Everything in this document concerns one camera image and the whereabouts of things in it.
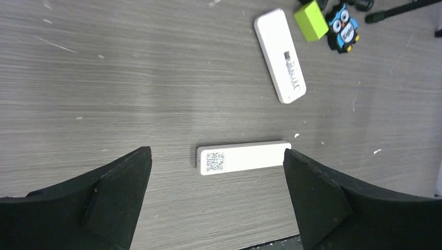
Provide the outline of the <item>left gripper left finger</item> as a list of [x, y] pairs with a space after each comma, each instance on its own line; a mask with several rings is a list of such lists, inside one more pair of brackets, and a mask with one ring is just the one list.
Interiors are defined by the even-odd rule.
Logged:
[[151, 169], [144, 146], [24, 197], [2, 197], [1, 249], [129, 249]]

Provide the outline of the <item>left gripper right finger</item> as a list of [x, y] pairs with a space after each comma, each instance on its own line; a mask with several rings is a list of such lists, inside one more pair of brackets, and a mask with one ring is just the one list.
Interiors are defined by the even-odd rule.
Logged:
[[284, 172], [304, 249], [441, 249], [441, 200], [388, 190], [294, 150]]

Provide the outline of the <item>white remote control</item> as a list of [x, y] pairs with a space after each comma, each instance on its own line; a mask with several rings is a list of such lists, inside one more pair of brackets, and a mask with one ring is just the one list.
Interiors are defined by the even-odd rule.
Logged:
[[281, 166], [286, 149], [285, 141], [266, 141], [197, 148], [196, 164], [201, 175], [213, 175]]
[[285, 12], [277, 8], [257, 17], [254, 29], [279, 101], [293, 103], [306, 93], [306, 83]]

